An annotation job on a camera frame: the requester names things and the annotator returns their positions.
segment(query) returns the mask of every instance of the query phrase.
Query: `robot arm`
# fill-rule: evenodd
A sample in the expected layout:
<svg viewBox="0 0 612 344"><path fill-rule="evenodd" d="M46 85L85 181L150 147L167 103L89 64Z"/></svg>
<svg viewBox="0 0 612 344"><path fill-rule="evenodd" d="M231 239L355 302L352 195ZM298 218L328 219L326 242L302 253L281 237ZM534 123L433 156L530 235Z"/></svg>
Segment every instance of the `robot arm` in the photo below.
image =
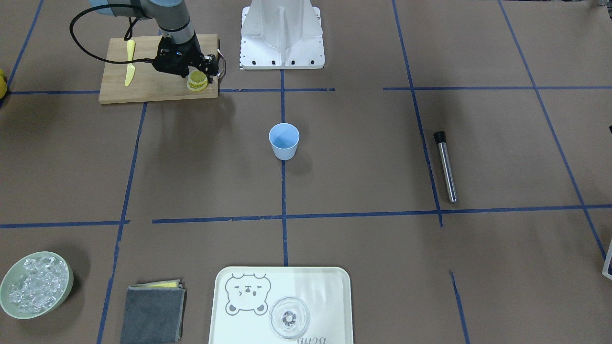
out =
<svg viewBox="0 0 612 344"><path fill-rule="evenodd" d="M215 55L204 56L193 29L184 0L89 0L92 6L124 4L137 6L110 7L97 12L116 17L135 17L139 20L155 19L162 31L162 39L153 60L159 72L180 75L189 74L189 66L204 72L212 82L218 74L218 59Z"/></svg>

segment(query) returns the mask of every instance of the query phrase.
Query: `bowl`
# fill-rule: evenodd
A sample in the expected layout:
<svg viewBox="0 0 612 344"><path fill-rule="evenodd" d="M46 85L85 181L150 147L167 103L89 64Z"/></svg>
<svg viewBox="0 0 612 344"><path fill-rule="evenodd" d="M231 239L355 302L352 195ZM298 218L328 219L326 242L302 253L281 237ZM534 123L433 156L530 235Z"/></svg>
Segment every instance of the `bowl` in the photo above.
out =
<svg viewBox="0 0 612 344"><path fill-rule="evenodd" d="M19 312L19 307L16 304L13 304L9 301L10 287L13 283L18 282L22 275L26 275L26 269L23 266L23 263L28 258L41 258L43 256L52 256L56 259L63 260L66 263L66 268L68 270L68 283L65 288L62 290L60 297L55 301L54 304L51 305L47 310L44 310L39 313L21 313ZM17 263L15 263L9 271L6 273L4 278L2 279L2 284L0 285L0 305L2 309L6 312L6 314L12 316L16 319L31 319L36 318L37 316L41 316L43 314L47 314L50 311L56 309L59 305L66 300L68 294L70 294L70 290L72 289L72 283L74 282L74 277L72 275L72 268L68 265L68 262L62 258L62 256L57 253L41 251L32 253L20 259Z"/></svg>

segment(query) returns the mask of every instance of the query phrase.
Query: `yellow knife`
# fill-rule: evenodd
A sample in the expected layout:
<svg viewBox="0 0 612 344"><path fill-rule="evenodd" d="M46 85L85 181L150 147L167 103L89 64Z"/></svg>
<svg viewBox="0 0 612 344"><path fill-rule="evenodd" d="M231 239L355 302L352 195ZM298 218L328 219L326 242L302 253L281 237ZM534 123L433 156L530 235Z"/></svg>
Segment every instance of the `yellow knife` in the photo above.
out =
<svg viewBox="0 0 612 344"><path fill-rule="evenodd" d="M134 59L134 49L136 48L136 42L130 39L127 41L127 60L131 61ZM130 86L132 79L134 78L134 73L136 72L136 67L133 64L127 65L127 73L125 74L125 86Z"/></svg>

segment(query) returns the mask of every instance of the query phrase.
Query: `gray towel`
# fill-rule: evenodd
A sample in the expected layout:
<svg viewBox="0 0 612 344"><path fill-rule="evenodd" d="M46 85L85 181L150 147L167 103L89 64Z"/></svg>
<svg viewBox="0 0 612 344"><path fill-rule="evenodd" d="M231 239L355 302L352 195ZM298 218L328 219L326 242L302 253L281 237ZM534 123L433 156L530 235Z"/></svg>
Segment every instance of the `gray towel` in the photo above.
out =
<svg viewBox="0 0 612 344"><path fill-rule="evenodd" d="M181 338L185 290L127 288L121 344L158 344Z"/></svg>

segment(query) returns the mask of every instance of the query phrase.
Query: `bear face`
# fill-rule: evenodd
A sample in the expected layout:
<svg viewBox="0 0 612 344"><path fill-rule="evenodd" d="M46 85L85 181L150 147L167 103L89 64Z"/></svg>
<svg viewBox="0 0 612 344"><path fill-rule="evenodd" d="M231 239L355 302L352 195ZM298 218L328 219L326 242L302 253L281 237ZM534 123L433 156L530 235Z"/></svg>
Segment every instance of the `bear face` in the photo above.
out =
<svg viewBox="0 0 612 344"><path fill-rule="evenodd" d="M270 287L270 280L265 275L262 277L257 277L255 274L239 277L232 275L225 283L229 300L225 305L225 311L229 315L236 315L241 310L252 310L257 315L264 315L267 312L266 298Z"/></svg>

